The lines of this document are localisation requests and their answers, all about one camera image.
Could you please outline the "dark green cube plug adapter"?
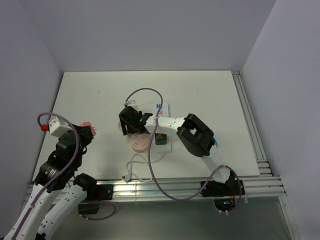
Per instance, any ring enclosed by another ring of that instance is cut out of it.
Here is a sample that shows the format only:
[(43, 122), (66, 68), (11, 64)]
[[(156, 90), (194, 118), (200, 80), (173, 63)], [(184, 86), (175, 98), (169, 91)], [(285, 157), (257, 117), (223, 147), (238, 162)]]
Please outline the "dark green cube plug adapter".
[(155, 144), (158, 146), (166, 145), (168, 141), (168, 136), (163, 133), (155, 134)]

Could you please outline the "blue triangular plug adapter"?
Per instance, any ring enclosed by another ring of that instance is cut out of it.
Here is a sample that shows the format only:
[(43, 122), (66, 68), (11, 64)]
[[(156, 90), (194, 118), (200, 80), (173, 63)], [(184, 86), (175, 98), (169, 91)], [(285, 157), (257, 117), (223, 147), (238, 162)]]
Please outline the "blue triangular plug adapter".
[(217, 148), (219, 146), (219, 144), (218, 144), (218, 141), (216, 139), (216, 135), (215, 134), (213, 135), (213, 140), (214, 140), (214, 145)]

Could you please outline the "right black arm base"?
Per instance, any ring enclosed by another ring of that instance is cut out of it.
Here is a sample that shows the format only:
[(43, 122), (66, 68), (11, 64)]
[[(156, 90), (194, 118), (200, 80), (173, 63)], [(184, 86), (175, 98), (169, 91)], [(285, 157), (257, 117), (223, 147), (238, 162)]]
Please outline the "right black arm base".
[(229, 183), (211, 180), (206, 185), (205, 181), (201, 181), (200, 186), (203, 187), (200, 192), (202, 197), (213, 197), (218, 212), (226, 215), (235, 210), (246, 193), (242, 180), (233, 180)]

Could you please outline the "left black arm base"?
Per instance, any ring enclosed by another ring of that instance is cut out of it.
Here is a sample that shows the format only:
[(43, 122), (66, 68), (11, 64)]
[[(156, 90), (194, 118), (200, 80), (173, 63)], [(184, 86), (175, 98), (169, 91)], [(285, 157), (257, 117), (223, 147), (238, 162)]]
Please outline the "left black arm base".
[(102, 204), (101, 201), (110, 201), (113, 197), (114, 186), (112, 184), (98, 184), (92, 191), (89, 192), (89, 196), (86, 197), (86, 201), (94, 201), (98, 203), (84, 203), (78, 205), (78, 213), (81, 215), (96, 215), (100, 210)]

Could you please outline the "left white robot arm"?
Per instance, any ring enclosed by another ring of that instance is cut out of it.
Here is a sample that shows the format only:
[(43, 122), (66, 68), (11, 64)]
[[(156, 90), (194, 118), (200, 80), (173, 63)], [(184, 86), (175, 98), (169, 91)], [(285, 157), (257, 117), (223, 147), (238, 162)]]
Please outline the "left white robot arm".
[(65, 127), (58, 133), (55, 150), (40, 167), (27, 204), (4, 237), (6, 240), (49, 240), (73, 208), (85, 199), (95, 198), (98, 193), (97, 180), (81, 173), (75, 177), (64, 198), (54, 203), (81, 166), (87, 146), (96, 135), (90, 122)]

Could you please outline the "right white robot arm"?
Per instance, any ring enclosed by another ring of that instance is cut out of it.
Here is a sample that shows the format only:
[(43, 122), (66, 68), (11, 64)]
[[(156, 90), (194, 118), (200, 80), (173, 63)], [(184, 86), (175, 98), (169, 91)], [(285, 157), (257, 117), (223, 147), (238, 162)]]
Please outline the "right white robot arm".
[(195, 114), (188, 114), (186, 117), (169, 117), (161, 112), (161, 106), (155, 114), (138, 111), (136, 108), (126, 105), (119, 113), (119, 121), (123, 135), (146, 135), (149, 134), (147, 147), (147, 163), (152, 177), (151, 149), (156, 146), (156, 135), (177, 136), (185, 149), (193, 156), (201, 158), (207, 167), (212, 170), (210, 177), (215, 180), (216, 189), (222, 195), (229, 194), (234, 183), (229, 179), (231, 170), (224, 160), (213, 151), (217, 147), (214, 132)]

